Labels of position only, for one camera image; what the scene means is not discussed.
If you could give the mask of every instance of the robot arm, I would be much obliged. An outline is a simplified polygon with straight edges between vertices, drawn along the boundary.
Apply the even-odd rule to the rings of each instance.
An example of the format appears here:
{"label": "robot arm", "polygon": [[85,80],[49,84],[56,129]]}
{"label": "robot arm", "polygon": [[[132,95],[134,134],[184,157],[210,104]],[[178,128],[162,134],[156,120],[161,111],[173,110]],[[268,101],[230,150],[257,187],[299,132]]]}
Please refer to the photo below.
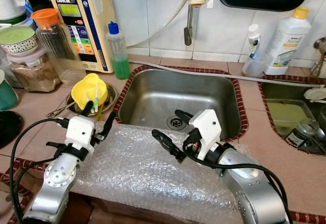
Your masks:
{"label": "robot arm", "polygon": [[[257,169],[263,168],[258,167],[259,162],[241,154],[228,143],[220,144],[222,129],[213,109],[200,111],[193,117],[181,110],[176,110],[175,114],[193,127],[183,143],[183,152],[162,132],[153,130],[152,135],[179,163],[188,156],[196,162],[206,162],[205,165],[216,168],[225,185],[233,193],[245,224],[291,223],[285,210],[286,204],[267,181],[264,172]],[[252,165],[253,168],[244,167],[244,164]],[[224,170],[218,169],[218,166],[222,166]]]}
{"label": "robot arm", "polygon": [[96,143],[103,141],[116,116],[112,112],[101,133],[94,133],[94,121],[85,116],[69,120],[65,144],[48,142],[56,147],[57,160],[44,173],[40,191],[29,205],[23,224],[58,224],[68,203],[68,193],[76,181],[81,161],[94,152]]}

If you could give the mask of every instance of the drain strainer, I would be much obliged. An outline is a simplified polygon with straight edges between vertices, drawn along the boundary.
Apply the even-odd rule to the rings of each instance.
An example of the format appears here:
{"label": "drain strainer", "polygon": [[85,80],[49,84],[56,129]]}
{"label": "drain strainer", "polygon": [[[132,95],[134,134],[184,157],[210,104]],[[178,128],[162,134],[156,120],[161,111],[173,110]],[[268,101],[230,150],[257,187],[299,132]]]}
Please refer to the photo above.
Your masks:
{"label": "drain strainer", "polygon": [[173,116],[168,117],[168,119],[167,119],[167,126],[171,130],[180,131],[180,130],[186,128],[187,124],[184,123],[184,122],[182,122],[182,120],[180,120],[175,115],[173,115]]}

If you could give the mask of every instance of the red tile edging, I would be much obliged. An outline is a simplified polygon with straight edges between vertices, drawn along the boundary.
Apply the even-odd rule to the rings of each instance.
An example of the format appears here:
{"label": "red tile edging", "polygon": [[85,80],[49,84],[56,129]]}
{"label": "red tile edging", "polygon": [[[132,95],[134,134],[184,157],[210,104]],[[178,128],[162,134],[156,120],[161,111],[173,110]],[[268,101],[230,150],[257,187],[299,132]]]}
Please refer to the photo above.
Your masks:
{"label": "red tile edging", "polygon": [[[308,82],[308,77],[303,77],[303,76],[293,76],[293,75],[264,75],[262,77],[262,79],[267,79],[267,80],[289,80],[289,81],[298,81],[298,82]],[[321,82],[322,79],[316,79],[316,78],[312,78],[313,81],[317,81],[317,82]],[[288,141],[286,141],[285,139],[283,139],[281,137],[281,135],[277,132],[276,130],[276,127],[275,127],[275,124],[274,124],[274,121],[271,117],[271,114],[270,114],[270,111],[269,111],[269,108],[268,108],[268,105],[267,105],[267,100],[265,98],[265,95],[263,93],[263,89],[262,89],[262,83],[261,82],[258,82],[258,88],[259,88],[259,91],[260,91],[260,94],[261,94],[261,97],[262,97],[262,100],[263,100],[263,103],[264,103],[264,106],[265,106],[265,109],[266,109],[266,112],[267,112],[267,116],[268,116],[268,119],[269,119],[269,122],[270,122],[270,125],[271,125],[271,128],[272,130],[278,135],[280,136],[280,138],[286,142],[286,144],[296,148],[297,150],[299,151],[302,151],[302,152],[305,152],[307,154],[311,154],[311,155],[318,155],[318,156],[324,156],[326,157],[325,154],[323,153],[311,153],[309,151],[306,151],[302,148],[297,148],[295,145],[292,145],[291,143],[289,143]]]}
{"label": "red tile edging", "polygon": [[293,221],[312,224],[326,224],[326,216],[291,211]]}
{"label": "red tile edging", "polygon": [[[16,160],[14,161],[14,173],[16,173],[16,171],[19,170],[20,168],[25,168],[25,167],[31,165],[32,163],[34,163],[34,161],[16,158]],[[48,166],[48,164],[45,164],[45,163],[38,164],[31,169],[35,169],[35,170],[44,172],[45,169],[47,168],[47,166]],[[10,174],[9,169],[4,174],[0,173],[0,182],[3,182],[4,184],[9,186],[9,183],[10,183],[9,174]],[[20,206],[21,206],[22,210],[24,211],[25,208],[30,203],[30,201],[33,199],[33,193],[30,192],[25,187],[23,187],[22,185],[19,186],[18,192],[19,192],[19,195],[22,196]],[[7,224],[17,224],[17,217],[15,214],[12,214],[12,216],[10,217]]]}
{"label": "red tile edging", "polygon": [[[201,73],[214,73],[214,74],[229,74],[228,72],[225,72],[223,70],[214,70],[214,69],[200,69],[200,68],[191,68],[191,67],[177,67],[177,66],[166,66],[168,68],[173,68],[173,69],[178,69],[178,70],[184,70],[184,71],[190,71],[190,72],[201,72]],[[148,69],[158,69],[158,68],[154,68],[151,66],[147,66],[147,65],[142,65],[136,69],[134,69],[131,73],[130,78],[127,80],[126,85],[124,86],[113,110],[117,113],[116,116],[116,121],[118,123],[122,123],[122,121],[119,118],[118,115],[118,111],[122,105],[122,102],[124,100],[124,98],[126,97],[126,94],[128,92],[128,89],[130,88],[130,85],[132,83],[132,80],[134,79],[134,77],[136,76],[136,74],[138,74],[139,72],[143,71],[143,70],[148,70]],[[239,138],[241,138],[246,131],[249,128],[249,121],[246,115],[246,110],[244,108],[243,105],[243,99],[242,99],[242,95],[241,95],[241,90],[240,90],[240,85],[237,79],[229,79],[233,86],[234,86],[234,91],[235,91],[235,97],[236,97],[236,101],[238,104],[238,109],[239,109],[239,114],[240,114],[240,121],[241,121],[241,128],[240,128],[240,132],[236,135],[233,136],[231,138],[228,139],[224,139],[222,140],[223,142],[232,142],[232,141],[236,141]]]}

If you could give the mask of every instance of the tiled countertop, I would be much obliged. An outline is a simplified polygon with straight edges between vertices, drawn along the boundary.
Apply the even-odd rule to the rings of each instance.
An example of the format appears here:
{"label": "tiled countertop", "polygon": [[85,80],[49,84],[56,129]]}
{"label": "tiled countertop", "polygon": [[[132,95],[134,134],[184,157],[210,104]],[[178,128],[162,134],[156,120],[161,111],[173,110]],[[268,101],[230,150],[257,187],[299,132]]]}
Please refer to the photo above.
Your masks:
{"label": "tiled countertop", "polygon": [[[241,75],[242,63],[180,60],[131,55],[131,60],[182,67],[209,68]],[[131,64],[131,69],[139,65]],[[290,67],[287,74],[306,76],[308,69]],[[99,74],[119,92],[125,80],[117,80],[114,74]],[[240,89],[249,120],[249,129],[238,141],[249,146],[249,153],[263,166],[273,171],[282,181],[288,195],[289,208],[293,211],[326,215],[326,157],[312,156],[287,145],[271,128],[258,84],[240,80]],[[26,93],[17,90],[20,103],[13,108],[24,120],[24,128],[45,118],[52,110],[64,105],[70,88],[59,87],[48,94]],[[110,111],[103,113],[105,121]],[[71,117],[67,110],[60,117]],[[29,160],[42,160],[53,156],[55,149],[46,147],[47,141],[62,143],[66,130],[55,123],[45,123],[31,130],[20,142],[16,155]],[[9,167],[13,143],[0,150],[0,172]]]}

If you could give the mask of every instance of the dish soap bottle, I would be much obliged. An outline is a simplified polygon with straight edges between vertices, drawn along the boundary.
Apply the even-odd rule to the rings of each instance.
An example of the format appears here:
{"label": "dish soap bottle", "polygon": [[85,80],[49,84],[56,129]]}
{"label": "dish soap bottle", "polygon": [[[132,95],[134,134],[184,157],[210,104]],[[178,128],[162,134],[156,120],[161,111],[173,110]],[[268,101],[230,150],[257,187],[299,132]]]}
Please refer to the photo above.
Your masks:
{"label": "dish soap bottle", "polygon": [[106,38],[111,49],[111,63],[116,78],[124,80],[130,77],[130,68],[127,55],[127,47],[124,42],[123,34],[119,31],[117,23],[111,21],[108,24]]}
{"label": "dish soap bottle", "polygon": [[306,20],[308,12],[308,9],[298,7],[291,17],[279,22],[263,58],[266,62],[265,74],[285,74],[300,43],[311,29]]}
{"label": "dish soap bottle", "polygon": [[250,44],[250,54],[248,60],[242,68],[244,76],[258,78],[263,70],[265,63],[260,61],[260,33],[257,24],[252,24],[248,28],[248,41]]}

